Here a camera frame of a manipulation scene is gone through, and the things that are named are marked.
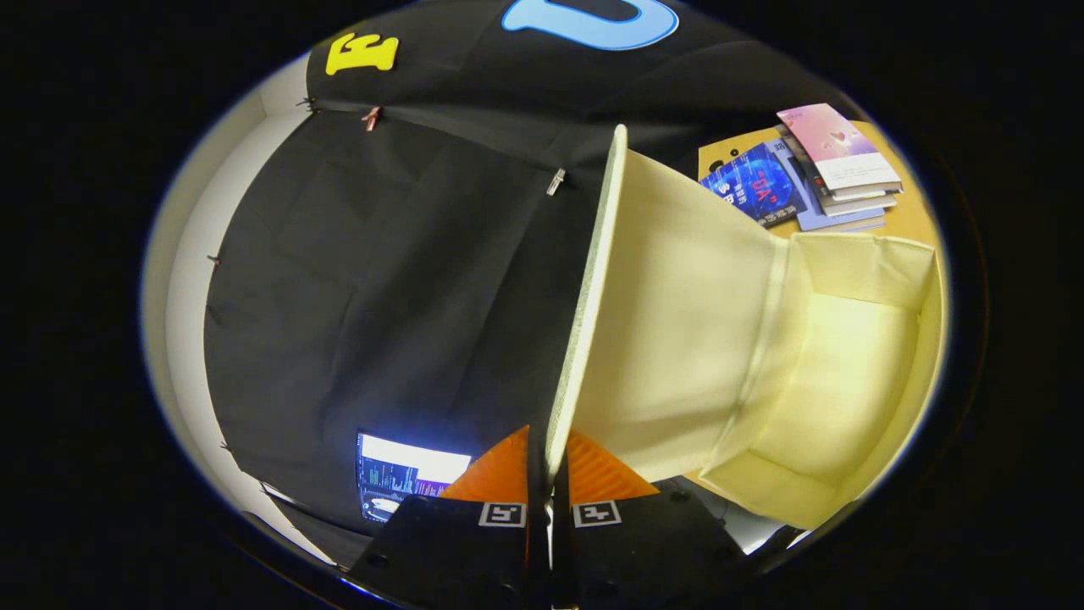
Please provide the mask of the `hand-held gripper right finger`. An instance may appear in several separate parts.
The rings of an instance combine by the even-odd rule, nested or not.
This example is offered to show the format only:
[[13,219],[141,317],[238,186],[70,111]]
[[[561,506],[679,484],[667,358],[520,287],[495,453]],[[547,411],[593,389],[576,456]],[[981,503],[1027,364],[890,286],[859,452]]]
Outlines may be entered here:
[[579,432],[562,453],[550,543],[556,609],[709,609],[754,573],[692,491],[654,486]]

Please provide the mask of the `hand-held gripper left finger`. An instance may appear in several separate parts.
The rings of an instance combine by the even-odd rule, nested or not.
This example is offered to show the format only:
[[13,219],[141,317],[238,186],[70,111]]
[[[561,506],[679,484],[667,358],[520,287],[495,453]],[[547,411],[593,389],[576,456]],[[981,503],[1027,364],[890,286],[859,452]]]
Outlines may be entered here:
[[346,583],[386,609],[546,609],[545,453],[522,426],[441,496],[409,496]]

